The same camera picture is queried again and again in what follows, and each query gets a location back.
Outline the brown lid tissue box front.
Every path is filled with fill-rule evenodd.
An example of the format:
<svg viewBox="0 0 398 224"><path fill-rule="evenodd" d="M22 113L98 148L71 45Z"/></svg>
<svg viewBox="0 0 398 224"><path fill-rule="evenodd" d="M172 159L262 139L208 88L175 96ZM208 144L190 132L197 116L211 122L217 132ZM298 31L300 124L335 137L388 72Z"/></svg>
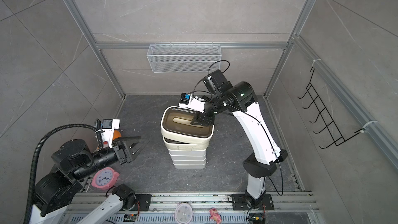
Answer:
<svg viewBox="0 0 398 224"><path fill-rule="evenodd" d="M204 144L189 144L189 143L170 140L165 137L163 137L162 139L165 146L169 150L197 151L197 150L205 150L209 146L209 142L205 142Z"/></svg>

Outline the brown lid tissue box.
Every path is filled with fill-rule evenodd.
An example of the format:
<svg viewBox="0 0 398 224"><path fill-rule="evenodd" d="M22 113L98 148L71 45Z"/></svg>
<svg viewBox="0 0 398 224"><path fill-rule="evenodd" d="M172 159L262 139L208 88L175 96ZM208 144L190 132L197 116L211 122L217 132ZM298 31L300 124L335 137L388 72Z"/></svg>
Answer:
<svg viewBox="0 0 398 224"><path fill-rule="evenodd" d="M192 125L196 111L176 106L168 107L162 116L162 136L174 142L203 145L209 143L214 126Z"/></svg>
<svg viewBox="0 0 398 224"><path fill-rule="evenodd" d="M189 144L189 143L170 140L165 137L163 137L162 139L165 146L169 150L197 151L197 150L205 150L209 146L209 142L205 142L204 144Z"/></svg>

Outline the grey lid tissue box back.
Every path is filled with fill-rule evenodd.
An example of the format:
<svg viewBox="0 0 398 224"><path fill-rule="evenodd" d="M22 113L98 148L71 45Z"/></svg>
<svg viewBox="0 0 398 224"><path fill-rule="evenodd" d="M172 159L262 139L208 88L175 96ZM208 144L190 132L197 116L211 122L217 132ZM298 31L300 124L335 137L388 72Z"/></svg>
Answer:
<svg viewBox="0 0 398 224"><path fill-rule="evenodd" d="M203 150L172 150L168 149L171 156L205 156L207 149Z"/></svg>

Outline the grey lid tissue box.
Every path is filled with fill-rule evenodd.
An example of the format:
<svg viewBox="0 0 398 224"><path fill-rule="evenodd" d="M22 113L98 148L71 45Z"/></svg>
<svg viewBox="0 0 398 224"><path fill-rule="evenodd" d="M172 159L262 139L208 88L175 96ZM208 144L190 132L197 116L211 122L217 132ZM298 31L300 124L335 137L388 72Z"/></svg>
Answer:
<svg viewBox="0 0 398 224"><path fill-rule="evenodd" d="M168 149L171 156L205 156L207 149L203 150L172 150Z"/></svg>
<svg viewBox="0 0 398 224"><path fill-rule="evenodd" d="M177 156L170 155L173 161L203 161L206 160L206 155L202 156Z"/></svg>

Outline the grey lid tissue box front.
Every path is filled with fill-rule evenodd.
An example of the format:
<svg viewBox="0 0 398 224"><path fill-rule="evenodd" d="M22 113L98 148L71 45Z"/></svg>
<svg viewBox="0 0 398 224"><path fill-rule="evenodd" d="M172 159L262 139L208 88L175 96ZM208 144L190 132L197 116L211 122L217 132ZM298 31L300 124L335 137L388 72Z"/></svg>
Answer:
<svg viewBox="0 0 398 224"><path fill-rule="evenodd" d="M173 161L203 161L206 160L206 155L202 156L177 156L170 155Z"/></svg>

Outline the bamboo lid tissue box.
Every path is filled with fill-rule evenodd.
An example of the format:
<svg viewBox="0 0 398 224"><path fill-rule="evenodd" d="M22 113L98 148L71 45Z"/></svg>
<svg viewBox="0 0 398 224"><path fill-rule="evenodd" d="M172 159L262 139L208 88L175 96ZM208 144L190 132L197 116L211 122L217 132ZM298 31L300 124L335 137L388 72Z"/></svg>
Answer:
<svg viewBox="0 0 398 224"><path fill-rule="evenodd" d="M174 164L176 169L205 169L206 164Z"/></svg>
<svg viewBox="0 0 398 224"><path fill-rule="evenodd" d="M179 166L202 166L206 164L206 159L204 160L173 160L174 165Z"/></svg>

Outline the brown lid tissue box back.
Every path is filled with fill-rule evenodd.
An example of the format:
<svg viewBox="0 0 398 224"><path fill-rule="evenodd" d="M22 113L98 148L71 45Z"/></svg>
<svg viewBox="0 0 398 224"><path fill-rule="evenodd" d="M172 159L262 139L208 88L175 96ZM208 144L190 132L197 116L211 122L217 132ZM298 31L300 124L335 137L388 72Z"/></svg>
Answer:
<svg viewBox="0 0 398 224"><path fill-rule="evenodd" d="M162 136L174 142L203 145L209 143L214 126L192 125L196 111L176 106L168 107L162 116Z"/></svg>

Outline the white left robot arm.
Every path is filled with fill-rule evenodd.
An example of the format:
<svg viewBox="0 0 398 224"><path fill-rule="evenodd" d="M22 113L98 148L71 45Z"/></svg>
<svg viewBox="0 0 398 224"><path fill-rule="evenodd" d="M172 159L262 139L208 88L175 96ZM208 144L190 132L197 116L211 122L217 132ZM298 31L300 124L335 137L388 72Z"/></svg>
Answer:
<svg viewBox="0 0 398 224"><path fill-rule="evenodd" d="M46 134L33 154L24 223L58 223L75 194L83 189L82 181L91 175L94 175L93 183L96 186L112 189L112 192L82 220L83 223L101 224L121 209L145 209L144 205L138 206L133 189L125 184L113 186L118 175L116 172L101 180L97 180L97 177L105 170L110 170L110 166L116 162L124 164L134 161L148 144L148 139L140 136L118 138L111 141L108 147L95 152L91 152L82 139L70 140L52 155L55 170L36 181L40 151L48 138L49 135Z"/></svg>

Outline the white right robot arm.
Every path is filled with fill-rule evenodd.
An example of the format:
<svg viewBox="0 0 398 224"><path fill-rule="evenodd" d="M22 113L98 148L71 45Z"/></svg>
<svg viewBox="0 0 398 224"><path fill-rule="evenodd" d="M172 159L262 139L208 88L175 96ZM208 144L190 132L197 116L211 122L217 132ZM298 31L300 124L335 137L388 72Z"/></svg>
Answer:
<svg viewBox="0 0 398 224"><path fill-rule="evenodd" d="M238 120L247 135L253 152L244 160L248 173L248 185L244 194L233 195L236 203L246 203L250 209L269 204L271 196L266 193L265 181L280 167L288 153L274 141L261 114L253 87L248 82L232 85L221 70L202 78L209 96L195 97L194 92L182 93L179 106L195 110L191 123L204 127L214 125L218 114L226 111Z"/></svg>

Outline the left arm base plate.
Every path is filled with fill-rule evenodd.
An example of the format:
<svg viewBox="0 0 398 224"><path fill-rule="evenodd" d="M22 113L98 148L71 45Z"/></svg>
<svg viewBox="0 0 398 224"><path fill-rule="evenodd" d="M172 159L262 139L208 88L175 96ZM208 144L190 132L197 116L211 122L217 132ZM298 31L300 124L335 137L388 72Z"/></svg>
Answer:
<svg viewBox="0 0 398 224"><path fill-rule="evenodd" d="M151 197L151 194L129 196L123 201L122 209L124 211L149 211Z"/></svg>

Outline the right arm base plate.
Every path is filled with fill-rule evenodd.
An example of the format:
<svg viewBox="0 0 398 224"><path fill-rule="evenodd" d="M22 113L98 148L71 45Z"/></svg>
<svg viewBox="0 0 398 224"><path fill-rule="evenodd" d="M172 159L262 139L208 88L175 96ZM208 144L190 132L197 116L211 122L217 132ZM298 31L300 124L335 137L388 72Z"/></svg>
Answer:
<svg viewBox="0 0 398 224"><path fill-rule="evenodd" d="M259 199L254 199L248 193L232 194L230 197L230 202L235 211L247 211L250 209L273 211L275 209L274 202L270 194L263 194Z"/></svg>

